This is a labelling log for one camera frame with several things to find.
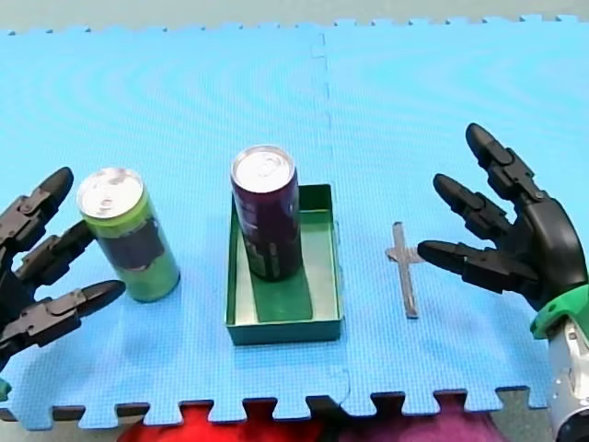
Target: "red fabric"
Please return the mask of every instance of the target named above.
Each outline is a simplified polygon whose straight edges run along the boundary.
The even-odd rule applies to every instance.
[[[316,442],[323,429],[317,421],[275,422],[267,413],[251,411],[238,424],[211,424],[208,408],[183,410],[184,425],[145,426],[126,431],[119,442]]]
[[[352,425],[340,442],[507,442],[486,413],[466,413],[456,398],[440,397],[441,412],[396,416]]]

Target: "green can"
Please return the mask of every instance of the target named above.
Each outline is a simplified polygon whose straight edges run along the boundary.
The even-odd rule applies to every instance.
[[[80,184],[77,204],[133,299],[153,302],[172,291],[180,278],[179,267],[137,173],[99,170]]]

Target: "gray floor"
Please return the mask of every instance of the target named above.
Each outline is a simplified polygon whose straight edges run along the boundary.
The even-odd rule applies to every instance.
[[[163,25],[174,29],[194,23],[210,28],[228,21],[246,26],[266,21],[328,25],[338,18],[369,23],[379,17],[399,23],[413,17],[429,17],[436,22],[457,16],[472,21],[480,21],[483,16],[516,20],[523,14],[543,14],[547,19],[572,14],[587,20],[589,0],[0,0],[0,29],[59,30],[73,25],[93,29]],[[510,441],[551,440],[546,413],[528,411],[526,394],[504,392],[501,397],[505,409],[493,418]],[[0,423],[0,439],[5,442],[110,442],[120,432],[82,432],[73,423],[59,423],[51,432],[29,433],[18,424]]]

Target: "metal cross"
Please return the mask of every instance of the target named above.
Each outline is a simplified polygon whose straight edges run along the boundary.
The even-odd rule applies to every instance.
[[[386,250],[387,257],[398,265],[398,277],[401,282],[401,294],[403,295],[405,314],[407,318],[417,319],[417,307],[415,306],[415,296],[413,295],[413,284],[411,283],[409,267],[410,264],[423,262],[423,259],[417,253],[416,247],[405,247],[403,224],[400,221],[393,224],[393,241],[394,247]]]

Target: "blue foam mat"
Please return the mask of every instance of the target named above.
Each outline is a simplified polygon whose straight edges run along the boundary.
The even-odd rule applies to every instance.
[[[103,428],[117,424],[116,405],[137,402],[150,404],[151,425],[180,422],[185,401],[213,401],[211,419],[234,421],[245,418],[243,400],[275,398],[274,416],[292,419],[309,416],[306,397],[368,415],[373,393],[404,392],[405,413],[434,413],[439,390],[466,390],[468,409],[491,410],[501,407],[495,389],[526,386],[530,404],[544,406],[545,344],[531,339],[523,299],[418,264],[421,318],[409,322],[384,253],[397,220],[410,245],[481,245],[431,185],[442,171],[487,189],[464,142],[470,121],[515,147],[587,237],[579,183],[589,27],[568,17],[486,21],[1,37],[10,185],[0,206],[63,164],[75,185],[103,166],[132,167],[182,268],[166,300],[122,297],[58,343],[12,359],[2,373],[14,387],[6,407],[28,429],[45,429],[52,407],[83,406],[80,426]],[[334,186],[346,315],[336,343],[235,348],[225,330],[228,166],[244,146],[265,142],[291,151],[302,183]],[[77,219],[72,195],[49,229]],[[92,246],[40,296],[111,277]]]

